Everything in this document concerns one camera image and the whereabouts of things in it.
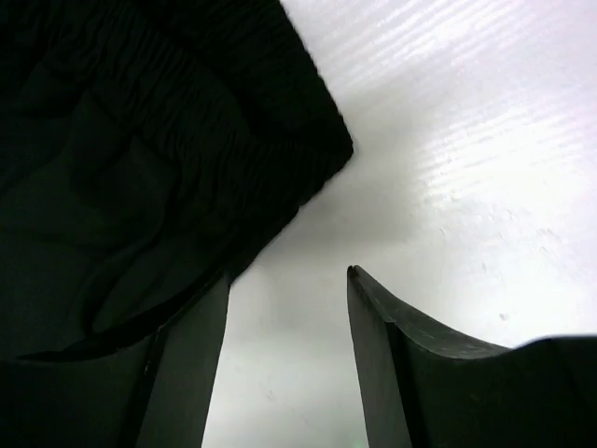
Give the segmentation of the black trousers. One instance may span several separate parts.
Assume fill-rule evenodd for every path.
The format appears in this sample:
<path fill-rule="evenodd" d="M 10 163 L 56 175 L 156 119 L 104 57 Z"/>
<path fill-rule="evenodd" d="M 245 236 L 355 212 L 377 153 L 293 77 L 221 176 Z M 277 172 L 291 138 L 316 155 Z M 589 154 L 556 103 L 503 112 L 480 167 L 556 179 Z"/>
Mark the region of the black trousers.
<path fill-rule="evenodd" d="M 238 273 L 352 157 L 277 1 L 1 5 L 1 355 Z"/>

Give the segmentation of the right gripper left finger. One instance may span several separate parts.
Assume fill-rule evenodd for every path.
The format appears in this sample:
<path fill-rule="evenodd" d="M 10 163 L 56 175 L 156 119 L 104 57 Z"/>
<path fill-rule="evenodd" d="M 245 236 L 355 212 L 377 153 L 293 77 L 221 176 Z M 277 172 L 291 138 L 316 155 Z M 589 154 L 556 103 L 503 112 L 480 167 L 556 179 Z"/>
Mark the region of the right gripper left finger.
<path fill-rule="evenodd" d="M 215 273 L 61 351 L 3 360 L 2 446 L 201 446 L 228 303 Z"/>

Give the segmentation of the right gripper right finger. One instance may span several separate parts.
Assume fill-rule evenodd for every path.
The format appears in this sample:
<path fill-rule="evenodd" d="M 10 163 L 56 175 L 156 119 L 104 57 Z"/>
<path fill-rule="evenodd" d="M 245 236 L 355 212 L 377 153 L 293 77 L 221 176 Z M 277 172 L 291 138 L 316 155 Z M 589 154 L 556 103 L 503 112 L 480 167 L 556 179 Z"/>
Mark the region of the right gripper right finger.
<path fill-rule="evenodd" d="M 452 329 L 363 268 L 347 304 L 372 447 L 592 447 L 596 340 L 549 337 L 516 348 Z"/>

